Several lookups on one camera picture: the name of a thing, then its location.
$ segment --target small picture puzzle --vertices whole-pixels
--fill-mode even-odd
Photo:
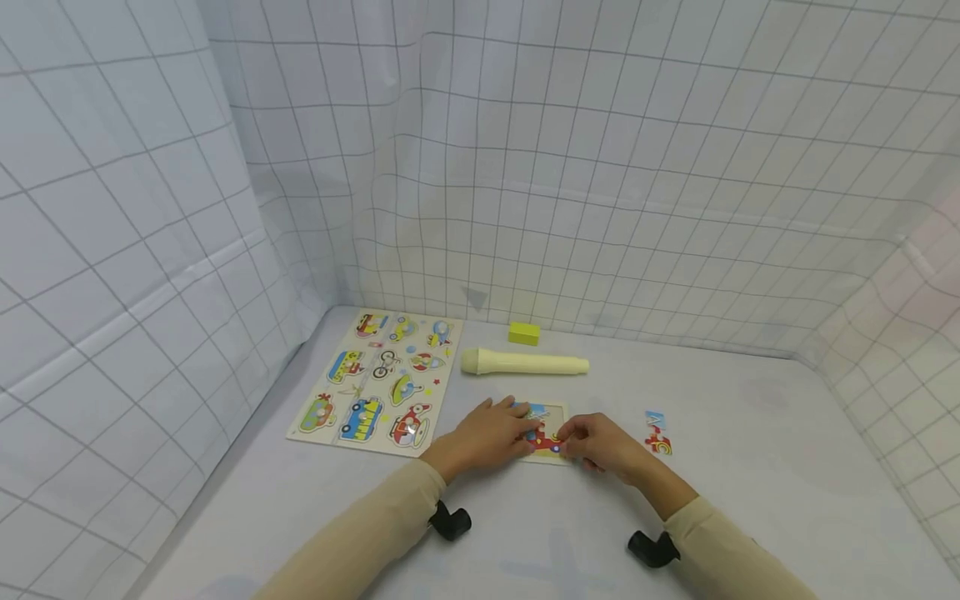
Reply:
[[[663,413],[647,411],[645,415],[647,426],[650,427],[650,437],[643,442],[650,446],[650,451],[654,454],[673,454],[673,445],[670,438],[664,435],[666,433],[666,419]]]
[[[368,308],[353,323],[287,439],[419,456],[433,439],[464,324]]]
[[[539,419],[543,425],[528,431],[524,436],[527,443],[534,448],[534,453],[521,460],[528,463],[567,465],[567,460],[560,456],[560,440],[557,439],[557,431],[566,422],[566,406],[531,402],[527,419]]]

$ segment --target hand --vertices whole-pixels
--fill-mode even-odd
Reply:
[[[583,458],[584,467],[609,470],[627,484],[632,484],[637,467],[651,458],[640,442],[603,413],[577,415],[557,431],[557,438],[562,456]]]
[[[487,398],[470,411],[457,428],[441,436],[420,459],[450,483],[471,468],[494,468],[533,452],[523,434],[540,426],[537,419],[525,419],[530,412],[526,402],[511,406],[513,396],[493,404]]]

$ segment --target finger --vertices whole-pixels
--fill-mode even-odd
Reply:
[[[592,424],[593,415],[575,415],[557,430],[557,438],[563,442],[578,429],[589,433]]]
[[[507,414],[511,417],[522,418],[526,417],[527,413],[530,412],[530,402],[523,402],[515,406],[511,406],[507,409]]]
[[[541,425],[543,425],[543,421],[539,419],[517,419],[514,431],[517,433],[526,433],[537,429]]]
[[[531,446],[526,440],[520,442],[514,442],[510,446],[510,453],[515,458],[523,458],[524,456],[530,456],[534,453],[534,447]]]
[[[584,459],[584,463],[585,463],[585,464],[589,464],[590,467],[591,467],[593,470],[595,470],[595,471],[597,471],[597,472],[599,472],[599,473],[606,473],[606,472],[607,472],[607,470],[606,470],[605,468],[600,467],[599,465],[597,465],[596,463],[594,463],[593,461],[591,461],[589,458],[585,458],[585,459]]]
[[[564,458],[579,458],[587,454],[587,440],[582,438],[568,438],[560,444],[560,455]]]
[[[479,404],[477,404],[476,408],[474,408],[473,411],[471,412],[483,410],[485,408],[490,408],[491,406],[493,406],[493,398],[487,398],[483,402],[480,402]]]

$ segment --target white table surface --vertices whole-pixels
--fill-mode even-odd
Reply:
[[[406,460],[291,442],[284,434],[355,309],[324,317],[134,588],[143,600],[247,600],[326,522]],[[454,366],[438,434],[487,396],[602,411],[633,435],[663,412],[663,458],[822,598],[958,598],[960,582],[853,431],[819,377],[794,361],[543,331],[536,350],[506,325],[468,323],[460,350],[574,354],[589,375],[491,374]],[[659,534],[642,497],[612,477],[515,464],[444,495],[473,528],[429,532],[370,598],[688,598],[669,567],[626,550]],[[317,564],[323,569],[323,563]]]

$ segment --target white fabric wall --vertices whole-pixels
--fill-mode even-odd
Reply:
[[[926,218],[801,357],[960,577],[960,174],[949,175],[931,178]]]
[[[851,5],[0,4],[0,598],[121,597],[338,301],[804,360],[955,566],[960,0]]]
[[[0,3],[0,598],[126,593],[323,313],[297,287],[192,0]]]
[[[358,304],[791,356],[960,127],[953,0],[200,7],[281,251]]]

